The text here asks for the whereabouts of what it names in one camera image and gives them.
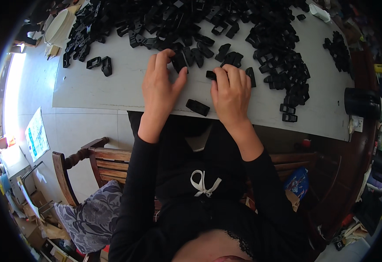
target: white floor tile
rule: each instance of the white floor tile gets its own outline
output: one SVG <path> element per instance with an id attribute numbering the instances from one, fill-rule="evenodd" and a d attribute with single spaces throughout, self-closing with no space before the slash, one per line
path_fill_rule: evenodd
<path id="1" fill-rule="evenodd" d="M 65 157 L 76 153 L 81 146 L 104 136 L 109 148 L 118 148 L 118 115 L 116 114 L 56 114 L 59 152 Z M 98 190 L 88 159 L 68 170 L 71 186 L 79 201 Z"/>
<path id="2" fill-rule="evenodd" d="M 133 149 L 134 136 L 131 130 L 130 120 L 128 115 L 118 115 L 118 147 L 120 149 Z"/>
<path id="3" fill-rule="evenodd" d="M 70 108 L 70 107 L 55 108 L 56 114 L 118 114 L 118 111 L 114 109 Z"/>
<path id="4" fill-rule="evenodd" d="M 50 150 L 48 150 L 43 156 L 41 156 L 35 163 L 33 163 L 32 161 L 32 157 L 29 153 L 28 144 L 25 138 L 25 129 L 28 126 L 28 123 L 31 120 L 32 116 L 33 115 L 18 116 L 19 132 L 15 134 L 16 143 L 20 146 L 22 152 L 25 154 L 25 157 L 31 164 L 31 166 L 34 166 L 39 162 L 43 161 L 43 163 L 38 167 L 38 170 L 45 177 L 47 183 L 45 183 L 44 181 L 40 182 L 38 180 L 36 176 L 36 171 L 34 171 L 32 175 L 34 177 L 36 188 L 42 192 L 45 199 L 47 201 L 53 200 L 55 202 L 62 200 L 63 203 L 67 203 L 58 184 L 57 176 L 55 175 L 54 171 L 54 164 L 52 162 L 52 152 L 58 151 L 57 135 L 55 128 L 55 115 L 42 115 L 42 120 L 44 122 L 45 133 L 47 135 Z"/>
<path id="5" fill-rule="evenodd" d="M 52 93 L 59 57 L 47 61 L 45 44 L 26 47 L 26 57 L 18 96 L 18 115 L 33 114 L 41 106 L 43 114 L 54 114 Z"/>

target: gray floral pillow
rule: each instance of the gray floral pillow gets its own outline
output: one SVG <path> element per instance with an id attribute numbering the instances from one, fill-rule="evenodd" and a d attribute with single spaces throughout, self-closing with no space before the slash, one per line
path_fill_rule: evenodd
<path id="1" fill-rule="evenodd" d="M 109 181 L 77 207 L 54 204 L 62 224 L 83 254 L 99 251 L 111 242 L 120 214 L 121 188 Z"/>

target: white table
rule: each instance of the white table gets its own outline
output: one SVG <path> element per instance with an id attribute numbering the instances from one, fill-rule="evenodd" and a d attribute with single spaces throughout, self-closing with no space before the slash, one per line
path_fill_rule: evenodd
<path id="1" fill-rule="evenodd" d="M 326 37 L 332 40 L 333 31 L 342 32 L 336 24 L 326 24 L 299 8 L 291 9 L 294 16 L 306 15 L 303 21 L 296 18 L 292 26 L 300 38 L 294 50 L 302 55 L 311 75 L 308 79 L 310 99 L 304 106 L 296 108 L 296 123 L 282 121 L 279 107 L 286 95 L 285 90 L 270 90 L 268 84 L 263 82 L 268 74 L 261 74 L 258 70 L 259 63 L 252 58 L 255 49 L 245 41 L 253 27 L 251 22 L 243 24 L 240 21 L 240 30 L 233 39 L 227 38 L 225 33 L 220 36 L 212 34 L 213 25 L 207 21 L 199 24 L 200 33 L 216 41 L 210 47 L 215 55 L 221 45 L 230 43 L 230 52 L 236 51 L 244 56 L 241 69 L 253 67 L 256 88 L 252 88 L 248 109 L 248 117 L 253 124 L 348 141 L 349 116 L 344 109 L 344 90 L 346 87 L 353 88 L 354 81 L 348 73 L 337 70 L 329 51 L 322 47 Z M 143 111 L 141 82 L 149 56 L 154 53 L 157 50 L 147 50 L 146 47 L 131 48 L 128 35 L 119 37 L 114 30 L 105 44 L 92 43 L 90 54 L 86 58 L 90 60 L 97 56 L 111 57 L 112 75 L 109 77 L 104 76 L 100 67 L 88 70 L 86 62 L 77 60 L 71 60 L 71 65 L 63 68 L 61 55 L 52 106 Z M 204 60 L 202 68 L 198 68 L 196 64 L 189 68 L 188 82 L 173 114 L 203 117 L 185 107 L 188 99 L 193 99 L 210 107 L 208 118 L 218 118 L 210 96 L 211 81 L 205 75 L 207 70 L 219 65 L 212 57 Z M 171 77 L 176 78 L 177 73 L 172 64 L 168 68 L 171 69 Z"/>

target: poster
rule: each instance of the poster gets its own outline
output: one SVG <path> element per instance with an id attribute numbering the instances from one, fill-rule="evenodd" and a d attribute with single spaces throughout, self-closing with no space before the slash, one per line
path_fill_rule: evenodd
<path id="1" fill-rule="evenodd" d="M 42 122 L 41 107 L 38 108 L 29 122 L 25 130 L 25 137 L 34 162 L 50 149 Z"/>

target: white bucket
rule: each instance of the white bucket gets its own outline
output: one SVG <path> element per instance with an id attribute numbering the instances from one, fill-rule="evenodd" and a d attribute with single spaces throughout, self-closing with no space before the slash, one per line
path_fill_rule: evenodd
<path id="1" fill-rule="evenodd" d="M 330 22 L 330 15 L 324 9 L 322 9 L 322 8 L 320 8 L 314 4 L 310 4 L 309 9 L 310 9 L 310 13 L 312 13 L 312 15 L 322 19 L 325 23 Z"/>
<path id="2" fill-rule="evenodd" d="M 47 31 L 45 32 L 44 41 L 50 45 L 56 45 L 64 48 L 66 46 L 66 39 L 70 33 L 71 26 L 76 17 L 68 10 L 61 11 L 51 22 Z"/>

